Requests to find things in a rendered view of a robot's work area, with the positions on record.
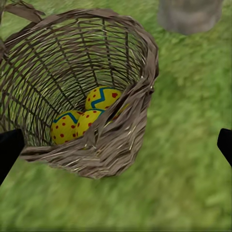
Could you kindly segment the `wicker basket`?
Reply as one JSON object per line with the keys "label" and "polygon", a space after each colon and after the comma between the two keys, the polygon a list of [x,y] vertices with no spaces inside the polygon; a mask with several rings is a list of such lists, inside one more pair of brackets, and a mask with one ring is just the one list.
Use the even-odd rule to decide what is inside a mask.
{"label": "wicker basket", "polygon": [[[13,1],[13,0],[11,0]],[[44,11],[36,10],[33,6],[33,4],[24,4],[26,2],[19,0],[17,2],[13,1],[14,3],[11,3],[9,5],[6,5],[7,0],[0,0],[0,22],[3,17],[3,13],[10,12],[15,15],[18,15],[22,18],[26,18],[27,20],[32,21],[27,26],[22,28],[19,32],[13,33],[8,39],[3,41],[3,39],[0,36],[0,66],[2,64],[3,59],[6,60],[5,64],[0,69],[0,80],[2,77],[5,78],[0,86],[0,109],[3,105],[3,113],[0,113],[0,133],[20,129],[23,134],[24,138],[24,148],[17,157],[17,159],[26,160],[29,163],[38,162],[44,165],[49,166],[50,168],[57,168],[63,171],[67,171],[69,173],[91,178],[91,179],[100,179],[102,177],[108,178],[112,176],[118,176],[121,175],[127,168],[129,168],[132,164],[134,164],[135,159],[137,157],[137,154],[139,150],[142,148],[143,145],[143,135],[145,132],[146,127],[146,120],[147,120],[147,109],[151,106],[150,100],[152,99],[152,93],[154,93],[154,82],[159,76],[159,47],[153,37],[153,35],[147,31],[144,30],[143,26],[140,22],[135,20],[134,18],[130,17],[129,15],[121,15],[110,8],[108,9],[100,9],[100,8],[91,8],[91,9],[74,9],[65,13],[52,13],[46,18],[42,18],[41,15],[46,15]],[[24,3],[23,3],[24,2]],[[100,18],[100,19],[91,19],[91,20],[83,20],[79,21],[79,18]],[[67,24],[65,26],[62,26],[57,29],[53,29],[52,25],[63,23],[66,20],[75,19],[76,21],[70,24]],[[92,22],[101,20],[102,24],[95,24]],[[112,24],[112,25],[106,25],[104,21]],[[91,24],[96,26],[83,26],[81,27],[80,24]],[[77,24],[77,27],[71,27],[72,25]],[[102,26],[103,29],[92,29],[93,27],[100,27]],[[117,31],[109,31],[105,27],[109,27],[112,29],[117,30],[113,27],[118,27],[125,32],[121,32],[119,30]],[[38,32],[39,30],[42,30],[35,36],[31,37],[31,39],[28,39],[31,35]],[[50,32],[41,35],[46,30],[51,29]],[[79,30],[79,32],[71,32],[74,30]],[[89,29],[88,31],[81,31],[81,29]],[[59,34],[56,34],[58,31],[65,31]],[[95,34],[95,32],[103,32],[104,34]],[[118,36],[116,33],[119,34],[125,34],[125,38],[123,37],[116,37],[116,36],[109,36],[106,35],[107,32],[110,32],[116,36]],[[128,40],[128,33],[132,34],[134,36],[134,40],[136,40],[140,46],[136,45],[134,41],[130,42]],[[52,37],[45,39],[49,35],[53,34]],[[92,34],[93,36],[83,36],[83,34]],[[41,36],[40,36],[41,35]],[[66,36],[64,38],[58,39],[59,36]],[[77,38],[69,38],[74,35],[80,35],[81,37]],[[90,37],[96,37],[96,36],[104,36],[104,39],[94,39]],[[123,39],[125,40],[125,44],[119,42],[119,41],[112,41],[107,40],[107,37],[110,38],[117,38],[117,39]],[[130,36],[129,36],[130,37]],[[67,39],[69,38],[69,39]],[[85,41],[85,39],[92,39],[93,41]],[[37,40],[38,39],[38,40]],[[74,42],[76,40],[82,39],[80,42]],[[18,43],[21,41],[26,40],[24,43],[10,51],[12,48],[15,47]],[[35,41],[33,44],[30,42]],[[60,44],[61,41],[67,41],[65,43]],[[105,42],[105,43],[96,43],[96,42]],[[122,44],[124,46],[118,46],[118,45],[111,45],[110,43],[118,43]],[[128,42],[131,43],[131,45],[135,45],[138,51],[135,48],[131,48],[128,46]],[[51,47],[53,44],[57,43],[58,46],[53,47],[49,50],[47,50],[49,47]],[[29,46],[21,51],[22,48],[28,44]],[[34,49],[34,46],[39,45],[37,48]],[[39,53],[36,51],[42,47],[45,47],[49,45],[47,48],[43,49]],[[106,46],[106,48],[98,47],[98,46]],[[132,45],[132,46],[133,46]],[[115,48],[116,50],[110,49],[109,46]],[[51,53],[56,48],[60,48],[60,50]],[[29,53],[24,55],[29,49],[32,49]],[[79,50],[81,48],[85,48],[85,50]],[[126,52],[122,52],[117,48],[125,49]],[[70,51],[65,52],[66,49],[72,49]],[[135,59],[129,55],[129,49],[133,53]],[[16,51],[17,50],[17,51]],[[16,51],[16,52],[15,52]],[[9,55],[11,53],[15,52],[10,58]],[[49,58],[51,58],[53,55],[55,55],[58,52],[62,52],[61,55],[47,61]],[[118,52],[123,53],[125,56],[120,55]],[[35,55],[25,61],[29,55],[34,53]],[[66,56],[68,53],[74,53],[72,55]],[[24,56],[23,56],[24,55]],[[91,58],[90,55],[98,56],[99,58]],[[110,55],[113,56],[119,56],[124,57],[126,60],[122,60],[119,58],[113,58],[110,57]],[[16,58],[15,62],[11,63],[11,61]],[[64,56],[64,58],[55,61],[59,57]],[[78,57],[76,57],[78,56]],[[83,60],[77,60],[79,58],[88,56],[88,58]],[[43,58],[48,57],[46,60],[43,61]],[[76,57],[71,60],[68,60],[71,57]],[[8,59],[9,58],[9,59]],[[24,58],[24,59],[23,59]],[[108,60],[101,60],[102,58],[107,58]],[[15,67],[15,64],[23,59],[23,61]],[[66,62],[58,65],[61,61],[66,60]],[[125,63],[120,63],[117,60],[123,61]],[[34,65],[40,61],[41,63],[36,66],[34,69]],[[47,62],[45,62],[47,61]],[[55,61],[55,62],[54,62]],[[104,64],[101,62],[109,62],[109,64]],[[23,66],[24,64],[28,63],[21,71],[18,69]],[[112,65],[114,64],[120,64],[126,67],[127,69],[124,69],[122,67],[117,67]],[[6,66],[10,64],[9,69],[4,73],[4,70]],[[57,66],[56,66],[57,65]],[[31,66],[31,67],[30,67]],[[58,67],[59,66],[59,67]],[[30,69],[23,75],[22,72],[26,70],[27,68]],[[54,71],[50,73],[50,70],[56,68]],[[13,73],[7,78],[7,75],[9,74],[9,71],[14,68]],[[120,71],[119,69],[116,70],[116,68],[127,70],[126,72]],[[134,68],[137,70],[139,75],[134,72]],[[111,76],[110,79],[112,81],[97,81],[95,70],[110,70],[108,75]],[[118,72],[119,74],[123,75],[126,78],[120,77],[118,75],[114,76],[113,71]],[[14,78],[15,72],[18,73],[18,75]],[[26,78],[26,75],[30,73],[30,76]],[[47,76],[43,78],[41,81],[41,77],[48,72]],[[106,71],[104,71],[106,72]],[[4,75],[3,75],[4,73]],[[96,72],[98,73],[98,72]],[[18,84],[15,86],[16,80],[18,77],[21,76],[21,80],[18,82]],[[33,77],[31,82],[28,80]],[[75,79],[69,81],[68,83],[72,81],[76,81],[78,85],[72,87],[75,88],[79,86],[78,89],[72,91],[68,96],[64,94],[65,91],[70,90],[70,88],[73,84],[70,84],[68,88],[64,91],[62,90],[62,86],[66,85],[67,81],[71,78],[75,77]],[[88,78],[94,77],[94,82],[83,82],[80,84],[81,81],[84,81]],[[48,86],[46,84],[50,81],[50,79],[53,79],[53,82],[51,82]],[[20,94],[18,96],[18,99],[16,99],[16,95],[18,94],[17,90],[19,88],[19,84],[24,81],[24,84],[20,88]],[[4,90],[4,86],[9,81],[7,88]],[[64,83],[59,86],[59,83]],[[90,81],[90,80],[89,80]],[[22,89],[27,82],[27,87],[22,92]],[[48,87],[53,84],[55,84],[48,89]],[[89,84],[96,83],[95,85],[92,85],[90,87],[82,88],[84,86],[87,86]],[[41,85],[44,86],[41,88],[40,91],[38,91],[38,87]],[[10,93],[8,93],[9,88],[12,86],[12,89]],[[45,87],[46,86],[46,87]],[[89,128],[84,132],[83,136],[78,137],[76,139],[70,140],[63,144],[55,145],[52,141],[52,137],[50,137],[50,140],[48,141],[47,135],[45,132],[45,127],[48,127],[48,130],[51,130],[52,123],[54,122],[54,119],[64,113],[65,111],[71,111],[71,110],[78,110],[82,112],[86,112],[86,99],[87,94],[90,93],[93,89],[97,87],[104,87],[104,86],[110,86],[113,88],[116,88],[118,91],[121,92],[120,97],[109,107],[107,108],[90,126]],[[30,88],[29,93],[26,96],[26,93],[28,91],[28,88]],[[44,88],[45,87],[45,88]],[[16,90],[15,95],[13,96],[13,91]],[[49,98],[46,100],[46,96],[44,97],[42,92],[44,89],[45,94],[51,95],[49,98],[53,95],[53,93],[59,89],[61,93],[56,97],[58,97],[62,94],[63,96],[59,99],[58,103],[55,107],[50,104],[51,102],[48,102]],[[31,99],[29,102],[28,108],[26,107],[27,102],[29,100],[29,96],[31,91],[34,89],[33,94],[31,95]],[[34,103],[32,106],[32,109],[30,110],[33,95],[37,92],[40,96],[38,98],[38,101],[36,103],[35,112],[33,113],[32,110],[34,108],[35,100],[38,96],[34,98]],[[24,94],[24,95],[23,95]],[[19,98],[23,95],[22,101],[19,101]],[[8,96],[6,104],[4,104],[5,97]],[[27,97],[27,100],[25,102],[25,105],[23,104],[25,98]],[[15,101],[15,110],[13,111],[13,118],[11,120],[10,117],[10,109],[9,103],[12,99]],[[49,114],[49,110],[45,111],[43,119],[41,119],[40,111],[42,109],[42,103],[43,100],[45,103],[52,108],[51,113]],[[56,101],[55,100],[55,101]],[[44,106],[45,106],[44,103]],[[16,111],[17,105],[19,106],[18,112],[16,112],[16,118],[14,121],[14,114]],[[47,106],[47,107],[48,107]],[[5,116],[5,111],[8,107],[8,115]],[[17,119],[19,117],[21,108],[24,108],[22,110],[22,116],[20,117],[20,123],[18,124]],[[13,107],[12,107],[13,109]],[[26,109],[26,115],[24,118],[24,110]],[[44,109],[44,107],[43,107]],[[47,110],[47,108],[46,108]],[[122,110],[122,111],[121,111]],[[52,112],[54,111],[54,114],[52,118],[50,119],[51,125],[49,126],[46,122]],[[121,111],[121,112],[120,112]],[[32,122],[30,122],[30,130],[26,129],[26,121],[28,118],[28,114],[30,112],[33,114]],[[120,112],[120,113],[119,113]],[[42,111],[43,113],[43,111]],[[29,119],[31,119],[29,116]],[[21,123],[21,119],[23,117],[23,124]],[[34,127],[34,117],[36,119],[36,127]],[[50,122],[49,121],[49,122]],[[47,132],[48,133],[48,132]],[[51,133],[49,131],[49,135],[51,136]]]}

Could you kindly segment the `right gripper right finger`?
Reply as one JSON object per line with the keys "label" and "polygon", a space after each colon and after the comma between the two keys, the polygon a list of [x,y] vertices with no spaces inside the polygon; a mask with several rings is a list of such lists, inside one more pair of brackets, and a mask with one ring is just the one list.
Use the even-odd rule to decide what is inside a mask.
{"label": "right gripper right finger", "polygon": [[217,146],[232,166],[232,130],[221,129],[218,136]]}

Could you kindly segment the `easter egg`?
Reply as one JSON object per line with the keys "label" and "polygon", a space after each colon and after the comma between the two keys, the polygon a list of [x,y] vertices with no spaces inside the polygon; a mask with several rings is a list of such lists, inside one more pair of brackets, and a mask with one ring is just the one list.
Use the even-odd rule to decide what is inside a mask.
{"label": "easter egg", "polygon": [[82,114],[75,126],[75,137],[83,136],[89,126],[106,110],[107,108],[93,108]]}
{"label": "easter egg", "polygon": [[50,133],[55,145],[78,138],[75,137],[75,126],[79,117],[84,113],[78,110],[65,111],[54,119]]}
{"label": "easter egg", "polygon": [[121,95],[121,92],[110,86],[97,87],[87,94],[86,111],[93,108],[109,108]]}

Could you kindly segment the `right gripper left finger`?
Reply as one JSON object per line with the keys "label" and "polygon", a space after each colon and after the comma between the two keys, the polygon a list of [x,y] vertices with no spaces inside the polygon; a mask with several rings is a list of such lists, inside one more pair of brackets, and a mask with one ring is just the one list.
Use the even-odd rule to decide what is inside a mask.
{"label": "right gripper left finger", "polygon": [[23,150],[24,142],[20,129],[0,133],[0,185]]}

